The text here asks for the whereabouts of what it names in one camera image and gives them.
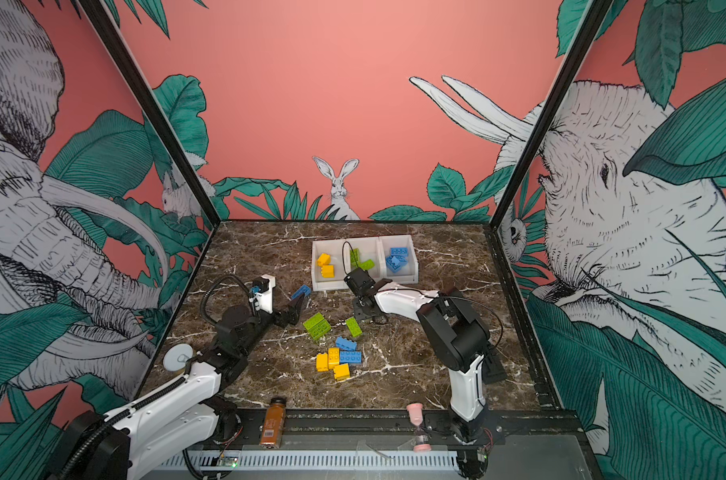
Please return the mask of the white three-compartment bin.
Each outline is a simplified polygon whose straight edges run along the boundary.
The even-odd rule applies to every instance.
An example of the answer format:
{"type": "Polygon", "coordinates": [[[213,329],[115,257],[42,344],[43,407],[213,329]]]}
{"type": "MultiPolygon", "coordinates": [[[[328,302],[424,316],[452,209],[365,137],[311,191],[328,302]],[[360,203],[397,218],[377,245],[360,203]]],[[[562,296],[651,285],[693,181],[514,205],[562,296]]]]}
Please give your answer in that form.
{"type": "Polygon", "coordinates": [[[314,241],[312,289],[346,289],[344,277],[355,267],[375,280],[390,278],[400,284],[419,282],[419,263],[410,235],[391,235],[314,241]]]}

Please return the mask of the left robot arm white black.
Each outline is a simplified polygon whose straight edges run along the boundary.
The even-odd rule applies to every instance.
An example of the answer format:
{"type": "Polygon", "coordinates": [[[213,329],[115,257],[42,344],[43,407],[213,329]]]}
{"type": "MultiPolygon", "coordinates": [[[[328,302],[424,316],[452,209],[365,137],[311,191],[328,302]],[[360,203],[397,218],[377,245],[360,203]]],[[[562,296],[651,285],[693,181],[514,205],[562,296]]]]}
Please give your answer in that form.
{"type": "Polygon", "coordinates": [[[297,324],[306,298],[267,313],[225,312],[215,341],[187,360],[180,375],[104,414],[84,413],[65,429],[46,479],[140,479],[173,455],[233,428],[237,408],[221,393],[248,364],[271,326],[297,324]]]}

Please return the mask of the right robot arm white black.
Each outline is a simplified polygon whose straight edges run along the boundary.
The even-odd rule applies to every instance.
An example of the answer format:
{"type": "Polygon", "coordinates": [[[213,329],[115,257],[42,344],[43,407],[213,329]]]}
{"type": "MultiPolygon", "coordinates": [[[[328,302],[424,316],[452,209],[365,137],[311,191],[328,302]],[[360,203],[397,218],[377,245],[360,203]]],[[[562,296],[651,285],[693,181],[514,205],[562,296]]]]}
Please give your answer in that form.
{"type": "Polygon", "coordinates": [[[399,315],[421,325],[433,351],[448,369],[453,435],[463,443],[475,440],[487,425],[485,386],[507,378],[497,346],[475,308],[456,288],[423,291],[388,278],[373,280],[358,268],[344,278],[355,296],[354,316],[360,320],[399,315]]]}

